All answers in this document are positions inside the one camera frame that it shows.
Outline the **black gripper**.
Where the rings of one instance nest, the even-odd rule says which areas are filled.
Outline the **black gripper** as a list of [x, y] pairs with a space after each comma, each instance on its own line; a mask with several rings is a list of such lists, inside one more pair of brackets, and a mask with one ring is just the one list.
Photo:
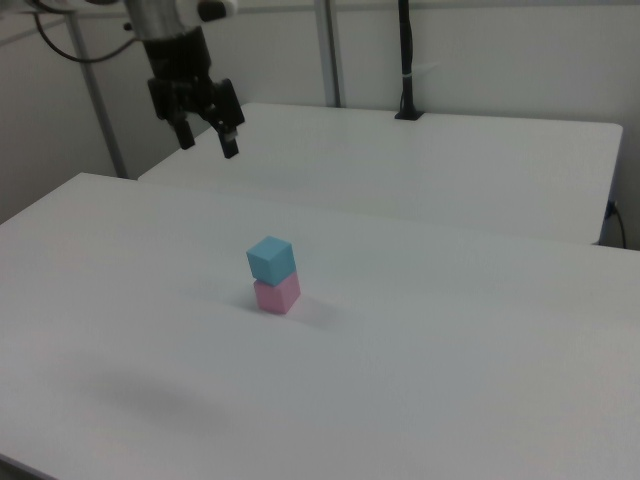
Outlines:
[[224, 157], [236, 156], [237, 129], [245, 117], [232, 82], [213, 82], [209, 76], [211, 58], [202, 28], [143, 45], [153, 72], [147, 85], [156, 116], [173, 129], [180, 148], [195, 145], [187, 112], [196, 113], [216, 131]]

